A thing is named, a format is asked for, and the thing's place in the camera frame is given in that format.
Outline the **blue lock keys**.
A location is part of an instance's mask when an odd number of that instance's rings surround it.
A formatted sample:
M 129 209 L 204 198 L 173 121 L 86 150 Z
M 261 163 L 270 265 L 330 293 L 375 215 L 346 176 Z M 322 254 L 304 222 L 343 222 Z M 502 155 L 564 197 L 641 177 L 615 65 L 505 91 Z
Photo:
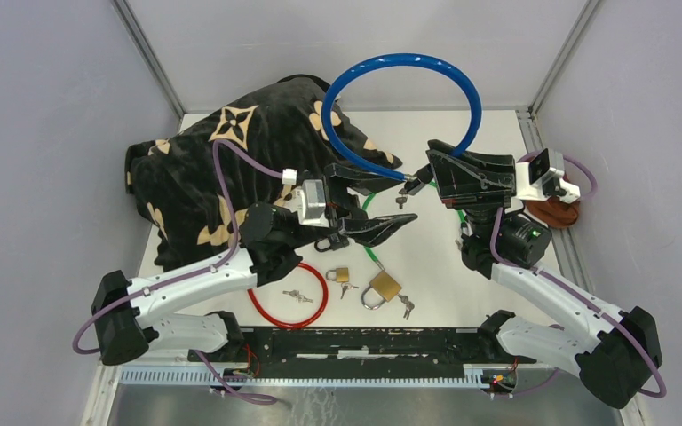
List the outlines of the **blue lock keys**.
M 398 195 L 395 198 L 395 202 L 399 206 L 399 209 L 404 209 L 406 203 L 408 202 L 408 193 L 404 188 L 399 190 Z

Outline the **black Kajing padlock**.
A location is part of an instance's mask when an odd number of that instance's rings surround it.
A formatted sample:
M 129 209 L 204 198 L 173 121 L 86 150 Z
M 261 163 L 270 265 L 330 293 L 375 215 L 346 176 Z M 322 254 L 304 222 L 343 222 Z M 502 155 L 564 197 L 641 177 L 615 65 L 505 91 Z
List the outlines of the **black Kajing padlock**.
M 318 253 L 326 253 L 329 251 L 337 251 L 349 246 L 349 240 L 339 233 L 332 233 L 326 237 L 317 240 L 313 244 L 313 248 Z

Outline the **green cable lock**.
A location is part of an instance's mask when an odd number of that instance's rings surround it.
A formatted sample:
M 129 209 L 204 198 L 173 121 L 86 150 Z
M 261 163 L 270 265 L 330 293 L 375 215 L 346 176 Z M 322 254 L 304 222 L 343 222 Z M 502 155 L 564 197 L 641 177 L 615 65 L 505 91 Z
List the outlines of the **green cable lock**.
M 362 208 L 363 211 L 367 211 L 367 210 L 368 210 L 368 208 L 369 208 L 371 202 L 375 199 L 376 195 L 377 195 L 376 193 L 371 193 L 370 195 L 368 195 L 368 196 L 366 197 L 366 199 L 364 200 L 364 202 L 363 202 L 362 205 L 361 205 L 361 208 Z M 466 226 L 466 225 L 467 225 L 467 221 L 466 221 L 466 218 L 465 218 L 465 214 L 464 214 L 461 210 L 458 210 L 456 213 L 457 213 L 457 215 L 458 215 L 458 217 L 459 217 L 459 224 L 460 224 L 462 227 Z M 369 259 L 370 259 L 370 260 L 371 260 L 371 261 L 372 261 L 372 262 L 373 262 L 381 271 L 383 271 L 383 270 L 385 269 L 385 267 L 384 267 L 383 263 L 379 260 L 379 258 L 377 257 L 377 255 L 374 253 L 373 249 L 372 249 L 372 248 L 365 247 L 364 250 L 365 250 L 365 253 L 367 254 L 367 256 L 369 257 Z

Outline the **small brass padlock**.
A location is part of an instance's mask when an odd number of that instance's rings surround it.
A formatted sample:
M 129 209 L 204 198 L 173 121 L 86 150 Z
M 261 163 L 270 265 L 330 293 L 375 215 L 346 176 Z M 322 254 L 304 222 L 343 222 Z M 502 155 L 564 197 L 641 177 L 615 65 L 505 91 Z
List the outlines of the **small brass padlock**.
M 326 271 L 325 277 L 338 283 L 348 283 L 350 281 L 350 272 L 347 267 L 338 267 Z

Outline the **large brass padlock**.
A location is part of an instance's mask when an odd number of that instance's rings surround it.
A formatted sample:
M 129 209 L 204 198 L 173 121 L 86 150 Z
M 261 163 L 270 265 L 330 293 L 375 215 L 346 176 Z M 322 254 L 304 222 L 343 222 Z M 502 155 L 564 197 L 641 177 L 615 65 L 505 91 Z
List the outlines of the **large brass padlock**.
M 381 270 L 362 290 L 361 304 L 370 311 L 379 309 L 386 303 L 391 302 L 401 292 L 402 286 L 387 271 Z M 369 301 L 369 294 L 377 294 L 377 302 Z

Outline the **large padlock keys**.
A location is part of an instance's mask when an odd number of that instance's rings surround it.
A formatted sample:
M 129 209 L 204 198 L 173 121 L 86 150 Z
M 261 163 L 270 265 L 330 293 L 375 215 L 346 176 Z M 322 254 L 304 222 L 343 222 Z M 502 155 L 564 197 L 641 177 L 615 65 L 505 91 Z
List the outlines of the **large padlock keys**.
M 410 300 L 408 296 L 405 296 L 403 294 L 398 294 L 398 298 L 400 301 L 403 303 L 405 307 L 405 311 L 403 313 L 403 319 L 409 320 L 411 312 L 415 308 L 415 304 Z

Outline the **red lock keys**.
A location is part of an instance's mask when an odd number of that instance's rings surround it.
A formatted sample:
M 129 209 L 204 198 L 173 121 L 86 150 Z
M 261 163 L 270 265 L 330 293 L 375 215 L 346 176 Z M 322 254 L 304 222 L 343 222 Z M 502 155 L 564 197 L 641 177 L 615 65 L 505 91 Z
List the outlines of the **red lock keys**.
M 296 299 L 300 303 L 313 303 L 313 299 L 304 296 L 302 293 L 300 293 L 298 290 L 283 290 L 282 293 L 286 296 L 290 296 L 294 299 Z

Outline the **blue cable lock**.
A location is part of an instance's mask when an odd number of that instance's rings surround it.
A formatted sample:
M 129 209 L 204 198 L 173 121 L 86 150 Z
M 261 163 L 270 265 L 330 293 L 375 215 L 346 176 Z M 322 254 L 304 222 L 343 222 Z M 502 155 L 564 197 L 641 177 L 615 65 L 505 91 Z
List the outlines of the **blue cable lock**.
M 483 107 L 480 95 L 472 80 L 456 66 L 444 59 L 435 58 L 433 56 L 421 53 L 389 53 L 365 59 L 344 71 L 344 73 L 342 73 L 327 89 L 326 96 L 322 101 L 320 112 L 321 125 L 326 132 L 330 144 L 352 165 L 383 178 L 405 182 L 409 180 L 408 175 L 399 171 L 389 170 L 383 166 L 378 166 L 373 162 L 365 160 L 348 148 L 336 134 L 331 120 L 331 113 L 333 112 L 333 106 L 335 105 L 337 96 L 348 84 L 365 74 L 391 67 L 418 67 L 444 75 L 455 83 L 466 96 L 471 111 L 471 118 L 464 137 L 459 144 L 451 150 L 451 156 L 457 157 L 465 153 L 477 137 L 482 121 Z

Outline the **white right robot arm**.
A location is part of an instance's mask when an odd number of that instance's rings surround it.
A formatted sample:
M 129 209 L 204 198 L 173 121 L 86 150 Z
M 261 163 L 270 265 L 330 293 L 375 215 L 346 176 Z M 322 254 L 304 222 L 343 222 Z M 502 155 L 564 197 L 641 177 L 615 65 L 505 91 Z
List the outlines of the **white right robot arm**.
M 499 362 L 509 354 L 540 361 L 580 379 L 599 401 L 622 409 L 655 381 L 657 398 L 667 388 L 654 317 L 641 307 L 624 310 L 574 284 L 543 263 L 551 241 L 545 225 L 510 212 L 514 200 L 578 201 L 561 153 L 544 149 L 524 162 L 508 154 L 458 151 L 429 142 L 427 163 L 404 186 L 413 193 L 434 184 L 440 201 L 463 213 L 458 242 L 464 265 L 519 294 L 553 320 L 540 326 L 500 311 L 481 326 L 480 356 Z

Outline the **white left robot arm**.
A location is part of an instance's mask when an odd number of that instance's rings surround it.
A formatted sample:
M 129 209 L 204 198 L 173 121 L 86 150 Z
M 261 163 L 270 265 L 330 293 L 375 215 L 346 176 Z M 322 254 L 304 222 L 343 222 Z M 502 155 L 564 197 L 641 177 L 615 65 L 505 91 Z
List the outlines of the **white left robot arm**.
M 81 329 L 94 329 L 105 366 L 150 351 L 201 351 L 224 361 L 237 359 L 244 339 L 231 312 L 194 316 L 184 310 L 282 280 L 301 263 L 297 250 L 317 241 L 337 236 L 366 248 L 382 244 L 417 216 L 369 217 L 358 196 L 397 184 L 332 164 L 321 178 L 302 180 L 295 209 L 265 202 L 248 207 L 236 245 L 225 253 L 147 278 L 107 273 L 91 303 L 92 317 Z

